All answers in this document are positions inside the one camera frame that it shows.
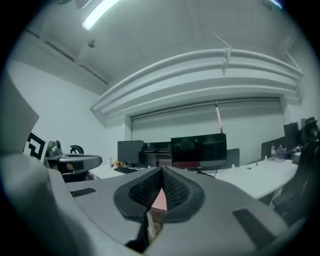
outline small monitor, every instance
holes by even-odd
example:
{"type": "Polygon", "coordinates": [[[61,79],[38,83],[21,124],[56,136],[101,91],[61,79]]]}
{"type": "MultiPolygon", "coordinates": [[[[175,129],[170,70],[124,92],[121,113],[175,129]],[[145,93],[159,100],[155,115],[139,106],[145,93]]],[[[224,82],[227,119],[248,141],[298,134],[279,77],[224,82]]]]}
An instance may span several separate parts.
{"type": "Polygon", "coordinates": [[[284,128],[286,151],[290,152],[300,144],[298,123],[292,122],[289,124],[285,124],[283,128],[284,128]]]}
{"type": "Polygon", "coordinates": [[[144,141],[118,141],[118,161],[136,165],[144,163],[144,141]]]}
{"type": "Polygon", "coordinates": [[[171,138],[172,166],[222,167],[227,164],[225,133],[171,138]]]}

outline bottle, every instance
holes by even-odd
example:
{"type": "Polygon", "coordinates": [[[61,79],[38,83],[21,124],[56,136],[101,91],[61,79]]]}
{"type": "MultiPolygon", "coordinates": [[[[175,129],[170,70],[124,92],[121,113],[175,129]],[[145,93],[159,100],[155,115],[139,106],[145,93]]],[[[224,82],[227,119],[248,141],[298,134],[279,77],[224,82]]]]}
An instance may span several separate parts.
{"type": "Polygon", "coordinates": [[[276,155],[276,147],[275,147],[275,144],[272,143],[272,146],[271,146],[271,159],[275,159],[275,155],[276,155]]]}

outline pink surface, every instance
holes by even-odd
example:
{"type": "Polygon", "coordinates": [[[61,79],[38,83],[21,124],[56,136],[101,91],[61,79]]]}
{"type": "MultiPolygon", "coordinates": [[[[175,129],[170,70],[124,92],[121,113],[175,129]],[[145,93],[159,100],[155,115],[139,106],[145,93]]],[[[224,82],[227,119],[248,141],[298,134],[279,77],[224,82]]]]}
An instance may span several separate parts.
{"type": "Polygon", "coordinates": [[[153,208],[161,209],[161,210],[167,210],[167,201],[166,201],[166,196],[165,192],[160,190],[160,193],[158,194],[157,198],[155,199],[153,205],[153,208]]]}

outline black keyboard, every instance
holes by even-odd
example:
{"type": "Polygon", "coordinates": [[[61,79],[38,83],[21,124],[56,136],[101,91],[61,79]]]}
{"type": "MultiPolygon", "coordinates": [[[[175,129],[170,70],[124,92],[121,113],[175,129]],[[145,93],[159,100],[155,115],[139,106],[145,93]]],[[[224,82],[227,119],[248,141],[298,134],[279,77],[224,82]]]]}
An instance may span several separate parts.
{"type": "Polygon", "coordinates": [[[121,166],[115,168],[114,170],[122,174],[130,174],[138,171],[137,169],[121,167],[121,166]]]}

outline white wall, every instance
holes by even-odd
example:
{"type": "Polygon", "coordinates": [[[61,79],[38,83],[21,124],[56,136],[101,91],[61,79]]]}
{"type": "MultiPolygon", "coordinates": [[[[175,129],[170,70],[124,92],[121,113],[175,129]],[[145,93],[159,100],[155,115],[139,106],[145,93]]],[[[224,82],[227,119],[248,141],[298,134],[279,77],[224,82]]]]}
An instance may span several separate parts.
{"type": "Polygon", "coordinates": [[[320,63],[308,40],[300,33],[289,50],[294,60],[302,69],[304,76],[298,83],[300,102],[289,104],[291,122],[313,117],[320,122],[320,63]]]}
{"type": "Polygon", "coordinates": [[[8,73],[39,115],[34,129],[60,140],[64,153],[70,152],[70,145],[79,145],[85,154],[98,155],[103,160],[106,156],[115,157],[110,142],[117,138],[117,129],[111,125],[106,130],[89,110],[99,97],[97,94],[16,60],[9,62],[8,73]]]}
{"type": "MultiPolygon", "coordinates": [[[[278,101],[221,104],[219,110],[227,148],[240,148],[241,165],[261,158],[261,143],[285,135],[284,116],[278,101]]],[[[132,140],[146,143],[219,132],[214,106],[157,114],[132,123],[132,140]]]]}

